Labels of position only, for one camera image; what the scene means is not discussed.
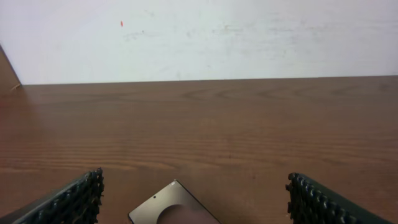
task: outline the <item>white wall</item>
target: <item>white wall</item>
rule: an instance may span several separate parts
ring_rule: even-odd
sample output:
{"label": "white wall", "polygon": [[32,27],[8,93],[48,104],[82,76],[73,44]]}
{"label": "white wall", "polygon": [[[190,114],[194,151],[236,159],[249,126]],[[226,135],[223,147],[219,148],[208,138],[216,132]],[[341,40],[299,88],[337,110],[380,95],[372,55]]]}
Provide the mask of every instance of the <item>white wall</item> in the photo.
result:
{"label": "white wall", "polygon": [[22,84],[396,75],[398,1],[0,0],[0,41]]}

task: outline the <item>wooden table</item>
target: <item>wooden table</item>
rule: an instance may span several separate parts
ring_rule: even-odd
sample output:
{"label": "wooden table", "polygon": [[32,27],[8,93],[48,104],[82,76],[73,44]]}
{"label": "wooden table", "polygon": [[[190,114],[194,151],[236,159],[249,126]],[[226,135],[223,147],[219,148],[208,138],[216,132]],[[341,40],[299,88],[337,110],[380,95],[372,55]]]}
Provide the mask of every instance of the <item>wooden table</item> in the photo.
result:
{"label": "wooden table", "polygon": [[292,223],[290,172],[398,222],[398,77],[24,86],[0,147],[0,215],[102,167],[100,223],[173,179],[223,223]]}

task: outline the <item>black bumpy surface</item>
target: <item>black bumpy surface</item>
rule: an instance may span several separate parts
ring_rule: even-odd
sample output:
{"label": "black bumpy surface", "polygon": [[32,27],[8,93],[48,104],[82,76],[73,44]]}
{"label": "black bumpy surface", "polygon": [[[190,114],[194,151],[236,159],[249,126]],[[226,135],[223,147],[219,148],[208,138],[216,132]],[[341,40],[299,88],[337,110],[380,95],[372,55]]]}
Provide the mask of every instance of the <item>black bumpy surface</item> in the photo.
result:
{"label": "black bumpy surface", "polygon": [[98,222],[104,190],[103,171],[87,172],[80,178],[38,201],[5,217],[0,223],[13,224],[93,224]]}
{"label": "black bumpy surface", "polygon": [[389,223],[303,174],[291,173],[289,180],[291,183],[286,185],[290,192],[287,212],[294,224]]}

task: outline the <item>wood grain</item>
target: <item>wood grain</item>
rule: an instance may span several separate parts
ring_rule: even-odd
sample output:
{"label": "wood grain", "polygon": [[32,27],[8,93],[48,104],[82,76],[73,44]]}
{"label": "wood grain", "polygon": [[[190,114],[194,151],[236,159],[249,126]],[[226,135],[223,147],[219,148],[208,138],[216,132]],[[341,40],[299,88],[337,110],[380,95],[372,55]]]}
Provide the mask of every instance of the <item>wood grain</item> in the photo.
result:
{"label": "wood grain", "polygon": [[173,179],[223,223],[291,223],[289,172],[398,222],[398,77],[24,86],[0,100],[0,215],[104,169],[100,223]]}

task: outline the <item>wooden panel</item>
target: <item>wooden panel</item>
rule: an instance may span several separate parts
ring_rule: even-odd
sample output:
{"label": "wooden panel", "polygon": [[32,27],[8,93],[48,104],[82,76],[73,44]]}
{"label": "wooden panel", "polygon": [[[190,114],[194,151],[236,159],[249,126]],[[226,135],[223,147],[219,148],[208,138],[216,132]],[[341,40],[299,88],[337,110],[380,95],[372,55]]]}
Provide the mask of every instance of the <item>wooden panel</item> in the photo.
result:
{"label": "wooden panel", "polygon": [[9,93],[17,86],[19,86],[17,75],[0,46],[0,96]]}
{"label": "wooden panel", "polygon": [[398,222],[398,77],[24,86],[0,101],[0,215],[104,169],[100,223],[178,179],[223,223],[292,223],[289,172]]}

